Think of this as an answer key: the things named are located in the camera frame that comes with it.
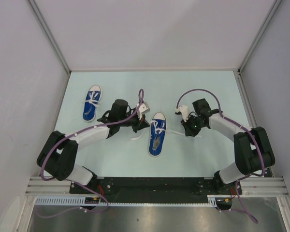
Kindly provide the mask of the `white shoelace of sneaker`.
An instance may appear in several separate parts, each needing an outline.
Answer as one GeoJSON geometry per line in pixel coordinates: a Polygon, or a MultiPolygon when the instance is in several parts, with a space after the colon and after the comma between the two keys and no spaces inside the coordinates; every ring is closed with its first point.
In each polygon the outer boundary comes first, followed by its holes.
{"type": "MultiPolygon", "coordinates": [[[[184,133],[181,133],[181,132],[178,132],[178,131],[175,131],[175,130],[169,130],[169,129],[167,129],[167,127],[165,129],[164,128],[162,128],[162,129],[158,128],[158,121],[157,120],[151,120],[150,124],[154,125],[154,133],[155,134],[161,134],[162,132],[165,132],[165,133],[169,132],[169,133],[174,133],[174,134],[177,134],[177,135],[180,135],[180,136],[186,136],[184,133]]],[[[140,136],[133,137],[130,140],[132,140],[132,141],[138,140],[138,139],[140,139],[143,136],[143,134],[144,134],[144,132],[142,132],[140,136]]]]}

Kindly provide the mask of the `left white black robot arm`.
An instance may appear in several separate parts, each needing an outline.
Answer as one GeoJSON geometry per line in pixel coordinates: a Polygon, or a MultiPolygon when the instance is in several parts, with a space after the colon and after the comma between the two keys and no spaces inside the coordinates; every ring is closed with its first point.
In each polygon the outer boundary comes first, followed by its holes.
{"type": "Polygon", "coordinates": [[[117,99],[111,109],[97,120],[97,124],[71,135],[52,132],[37,158],[37,165],[42,172],[51,175],[51,180],[77,182],[86,193],[92,193],[96,190],[97,181],[91,170],[75,163],[77,153],[94,142],[112,137],[121,127],[131,127],[135,133],[148,128],[145,114],[149,111],[144,101],[131,109],[127,101],[117,99]]]}

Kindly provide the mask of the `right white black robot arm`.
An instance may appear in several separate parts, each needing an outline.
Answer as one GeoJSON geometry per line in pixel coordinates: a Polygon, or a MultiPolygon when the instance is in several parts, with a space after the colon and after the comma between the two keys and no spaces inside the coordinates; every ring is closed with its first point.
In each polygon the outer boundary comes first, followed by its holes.
{"type": "Polygon", "coordinates": [[[219,194],[226,193],[231,184],[254,175],[265,173],[275,164],[275,156],[263,127],[245,127],[223,115],[221,109],[211,109],[206,99],[192,103],[194,113],[185,105],[178,105],[175,113],[182,116],[181,125],[187,137],[195,137],[203,128],[219,132],[234,144],[234,162],[215,172],[213,188],[219,194]]]}

